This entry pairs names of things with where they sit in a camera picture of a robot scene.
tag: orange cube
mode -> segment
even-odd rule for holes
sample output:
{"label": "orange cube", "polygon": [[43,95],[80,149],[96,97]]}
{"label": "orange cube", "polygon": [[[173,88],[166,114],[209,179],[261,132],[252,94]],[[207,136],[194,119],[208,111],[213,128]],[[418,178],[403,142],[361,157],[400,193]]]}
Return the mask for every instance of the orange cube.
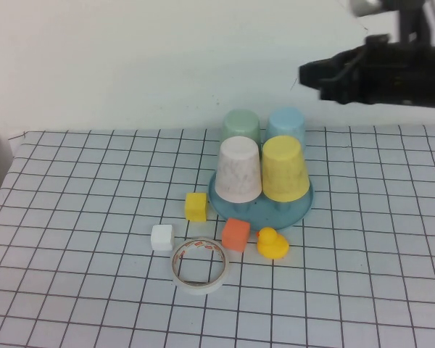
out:
{"label": "orange cube", "polygon": [[249,223],[231,217],[224,226],[223,246],[226,249],[243,252],[248,242],[249,229]]}

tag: block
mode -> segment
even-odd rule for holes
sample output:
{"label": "block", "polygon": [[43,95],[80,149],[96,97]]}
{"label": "block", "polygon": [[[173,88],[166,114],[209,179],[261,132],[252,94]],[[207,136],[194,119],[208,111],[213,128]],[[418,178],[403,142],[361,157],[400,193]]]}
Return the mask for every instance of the block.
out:
{"label": "block", "polygon": [[152,249],[157,252],[170,252],[174,247],[172,225],[155,225],[152,229]]}
{"label": "block", "polygon": [[193,192],[186,196],[186,219],[194,222],[206,221],[208,198],[205,193]]}
{"label": "block", "polygon": [[248,242],[249,230],[249,223],[231,217],[224,226],[223,246],[226,249],[243,252]]}

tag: stacked cups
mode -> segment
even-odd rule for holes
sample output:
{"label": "stacked cups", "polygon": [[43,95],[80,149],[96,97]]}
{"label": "stacked cups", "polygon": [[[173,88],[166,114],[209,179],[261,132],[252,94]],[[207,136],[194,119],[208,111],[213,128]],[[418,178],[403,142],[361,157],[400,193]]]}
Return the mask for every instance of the stacked cups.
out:
{"label": "stacked cups", "polygon": [[293,136],[301,143],[303,150],[305,143],[305,118],[296,107],[284,107],[276,110],[269,117],[266,140],[274,136]]}
{"label": "stacked cups", "polygon": [[215,190],[219,197],[246,211],[261,194],[260,151],[256,142],[243,136],[227,138],[220,146]]}
{"label": "stacked cups", "polygon": [[262,187],[278,209],[302,198],[310,189],[302,145],[293,136],[275,136],[262,148]]}
{"label": "stacked cups", "polygon": [[253,111],[236,109],[230,111],[224,118],[222,140],[233,136],[246,136],[257,146],[261,144],[260,118]]}

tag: white cube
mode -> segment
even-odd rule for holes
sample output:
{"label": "white cube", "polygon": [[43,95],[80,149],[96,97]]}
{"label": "white cube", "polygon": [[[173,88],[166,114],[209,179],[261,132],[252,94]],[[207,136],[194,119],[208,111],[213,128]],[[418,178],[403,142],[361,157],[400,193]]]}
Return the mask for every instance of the white cube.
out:
{"label": "white cube", "polygon": [[155,225],[152,229],[152,249],[158,252],[170,252],[174,247],[172,225]]}

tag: light blue cup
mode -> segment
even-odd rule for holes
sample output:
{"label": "light blue cup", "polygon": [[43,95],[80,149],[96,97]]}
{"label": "light blue cup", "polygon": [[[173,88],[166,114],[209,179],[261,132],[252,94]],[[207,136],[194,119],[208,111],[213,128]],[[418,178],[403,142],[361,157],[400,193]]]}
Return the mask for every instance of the light blue cup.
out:
{"label": "light blue cup", "polygon": [[266,141],[274,136],[293,136],[298,139],[305,150],[305,117],[303,114],[296,107],[284,107],[273,112],[268,121]]}

